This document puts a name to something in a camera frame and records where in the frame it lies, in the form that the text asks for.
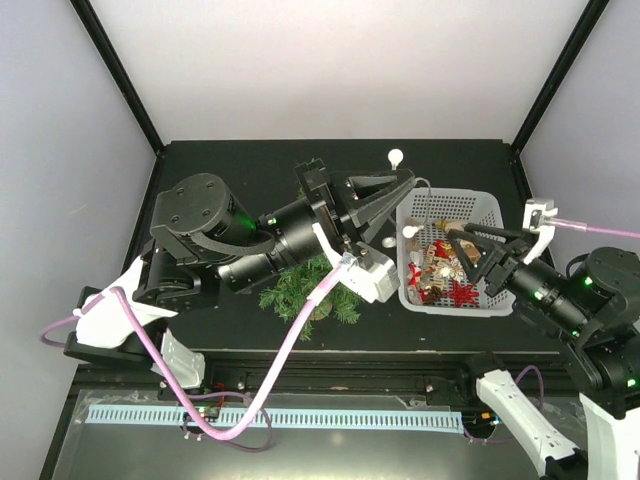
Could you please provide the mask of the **gold bell ornament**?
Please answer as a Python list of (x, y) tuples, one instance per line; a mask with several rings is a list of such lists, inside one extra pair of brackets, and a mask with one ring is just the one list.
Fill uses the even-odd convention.
[(440, 230), (445, 230), (447, 228), (447, 221), (444, 219), (435, 221), (433, 223), (433, 226)]

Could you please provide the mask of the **small circuit board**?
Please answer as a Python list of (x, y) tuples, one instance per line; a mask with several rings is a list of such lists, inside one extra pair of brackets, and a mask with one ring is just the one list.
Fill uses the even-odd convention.
[[(198, 413), (198, 417), (203, 419), (206, 422), (215, 422), (217, 421), (220, 415), (220, 408), (217, 406), (201, 406), (196, 407), (196, 411)], [(195, 422), (193, 418), (189, 415), (188, 412), (185, 412), (183, 415), (183, 421), (185, 422)]]

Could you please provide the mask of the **red star ornament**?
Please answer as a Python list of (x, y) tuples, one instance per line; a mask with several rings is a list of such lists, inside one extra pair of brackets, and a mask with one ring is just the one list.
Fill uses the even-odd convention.
[(463, 285), (453, 281), (452, 288), (445, 293), (445, 296), (454, 302), (456, 308), (464, 305), (478, 306), (479, 293), (474, 290), (473, 284)]

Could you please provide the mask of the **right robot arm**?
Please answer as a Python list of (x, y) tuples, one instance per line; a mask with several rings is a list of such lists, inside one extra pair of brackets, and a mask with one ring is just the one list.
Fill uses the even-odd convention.
[(588, 445), (561, 434), (492, 353), (468, 360), (454, 379), (457, 396), (492, 410), (542, 479), (638, 478), (638, 255), (600, 247), (561, 274), (539, 260), (524, 233), (467, 224), (447, 238), (468, 280), (483, 281), (489, 296), (511, 293), (514, 314), (557, 341)]

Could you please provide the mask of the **red ribbon bow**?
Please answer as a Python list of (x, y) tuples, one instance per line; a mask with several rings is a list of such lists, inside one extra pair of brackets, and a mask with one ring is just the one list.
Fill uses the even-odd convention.
[(408, 264), (408, 268), (409, 273), (407, 274), (407, 286), (413, 287), (415, 290), (419, 291), (421, 289), (422, 269), (413, 262)]

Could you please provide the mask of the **white plastic basket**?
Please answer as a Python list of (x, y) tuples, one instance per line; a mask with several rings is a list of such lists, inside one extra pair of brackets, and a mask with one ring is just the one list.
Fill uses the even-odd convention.
[(491, 194), (417, 187), (396, 207), (398, 298), (408, 311), (487, 318), (511, 313), (514, 296), (486, 284), (486, 255), (502, 238)]

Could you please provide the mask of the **brown pine cone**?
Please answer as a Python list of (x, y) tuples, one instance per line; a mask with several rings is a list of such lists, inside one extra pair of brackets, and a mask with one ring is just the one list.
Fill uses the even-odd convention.
[(434, 305), (444, 296), (438, 286), (429, 285), (421, 290), (421, 298), (424, 305)]

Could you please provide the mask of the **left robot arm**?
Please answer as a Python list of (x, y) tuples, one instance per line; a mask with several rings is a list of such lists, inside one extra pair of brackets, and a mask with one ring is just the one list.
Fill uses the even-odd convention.
[(211, 173), (160, 193), (151, 239), (116, 281), (124, 299), (104, 291), (88, 296), (65, 354), (104, 366), (170, 371), (184, 392), (202, 399), (213, 391), (215, 376), (166, 322), (216, 306), (221, 288), (247, 292), (313, 257), (336, 264), (351, 254), (357, 264), (345, 287), (367, 302), (387, 301), (400, 285), (397, 268), (372, 242), (413, 189), (412, 171), (331, 173), (317, 159), (299, 165), (296, 175), (301, 197), (259, 218)]

